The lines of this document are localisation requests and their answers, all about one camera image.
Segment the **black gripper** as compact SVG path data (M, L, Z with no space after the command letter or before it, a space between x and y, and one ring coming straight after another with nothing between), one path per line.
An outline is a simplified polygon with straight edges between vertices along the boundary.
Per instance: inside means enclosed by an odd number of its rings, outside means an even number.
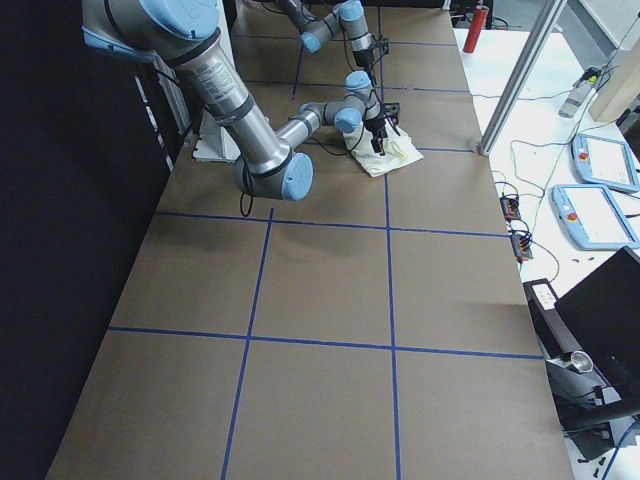
M361 50L353 50L353 57L358 67L361 67L368 75L372 84L375 84L375 72L374 72L374 54L372 48L366 48Z
M364 128L372 135L370 141L373 151L376 154L385 156L384 139L388 137L386 131L387 118L385 113L363 121Z

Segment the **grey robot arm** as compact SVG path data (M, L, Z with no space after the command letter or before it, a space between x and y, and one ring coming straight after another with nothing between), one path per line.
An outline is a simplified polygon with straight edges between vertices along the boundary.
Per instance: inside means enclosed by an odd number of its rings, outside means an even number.
M375 83L374 35L371 33L364 7L351 0L331 8L324 17L314 16L301 1L275 1L275 6L295 25L308 53L318 52L326 43L343 34L350 44L356 65Z
M239 147L234 181L245 194L300 201L313 181L308 155L296 147L321 127L342 133L364 127L375 152L383 152L386 106L375 92L375 51L388 41L375 37L358 1L344 1L323 18L299 1L279 1L278 9L296 26L304 48L314 53L344 34L357 70L345 79L337 101L309 102L274 130L221 47L219 11L214 1L84 1L82 30L94 49L141 62L159 56L198 93L216 123Z

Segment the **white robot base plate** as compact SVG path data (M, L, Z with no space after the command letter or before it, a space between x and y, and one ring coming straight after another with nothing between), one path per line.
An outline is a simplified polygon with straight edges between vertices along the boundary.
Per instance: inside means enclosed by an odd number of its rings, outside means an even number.
M199 162L233 164L240 155L235 141L224 128L218 125L208 107L205 106L192 157Z

